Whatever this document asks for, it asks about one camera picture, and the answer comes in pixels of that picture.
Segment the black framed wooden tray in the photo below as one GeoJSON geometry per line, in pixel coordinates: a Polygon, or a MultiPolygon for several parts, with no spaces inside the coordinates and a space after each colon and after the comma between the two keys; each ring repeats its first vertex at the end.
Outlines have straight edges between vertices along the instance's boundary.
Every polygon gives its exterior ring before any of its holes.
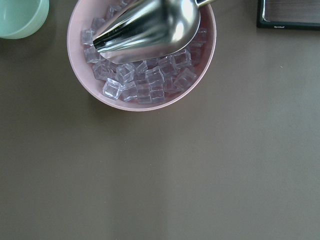
{"type": "Polygon", "coordinates": [[[320,29],[320,2],[318,0],[259,0],[257,2],[258,28],[286,30],[320,29]]]}

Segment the pink bowl of ice cubes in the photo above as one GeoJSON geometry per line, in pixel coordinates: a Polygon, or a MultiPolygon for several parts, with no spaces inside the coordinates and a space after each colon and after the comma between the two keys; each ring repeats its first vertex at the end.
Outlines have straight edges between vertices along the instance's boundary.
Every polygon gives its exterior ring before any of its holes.
{"type": "Polygon", "coordinates": [[[202,80],[212,61],[217,38],[215,15],[211,5],[200,9],[200,27],[207,29],[207,40],[201,50],[201,60],[195,66],[197,79],[187,90],[170,95],[163,103],[138,104],[137,101],[124,102],[103,96],[103,80],[95,79],[92,67],[84,56],[84,46],[81,44],[81,30],[91,27],[92,19],[103,17],[109,5],[119,4],[119,0],[79,0],[71,14],[67,30],[67,52],[73,72],[82,86],[100,102],[124,111],[146,112],[167,107],[189,94],[202,80]]]}

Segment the metal ice scoop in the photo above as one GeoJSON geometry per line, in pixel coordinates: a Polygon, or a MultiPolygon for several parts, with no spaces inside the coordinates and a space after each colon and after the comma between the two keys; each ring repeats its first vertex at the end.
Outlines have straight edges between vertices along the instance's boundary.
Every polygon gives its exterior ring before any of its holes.
{"type": "Polygon", "coordinates": [[[171,55],[187,46],[210,0],[135,0],[96,31],[93,46],[115,64],[171,55]]]}

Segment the mint green bowl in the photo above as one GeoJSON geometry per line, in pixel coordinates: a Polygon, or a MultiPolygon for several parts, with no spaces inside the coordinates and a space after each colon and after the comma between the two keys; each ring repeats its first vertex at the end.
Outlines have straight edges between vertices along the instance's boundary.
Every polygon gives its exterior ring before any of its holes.
{"type": "Polygon", "coordinates": [[[22,39],[37,32],[49,14],[48,0],[2,0],[0,37],[22,39]]]}

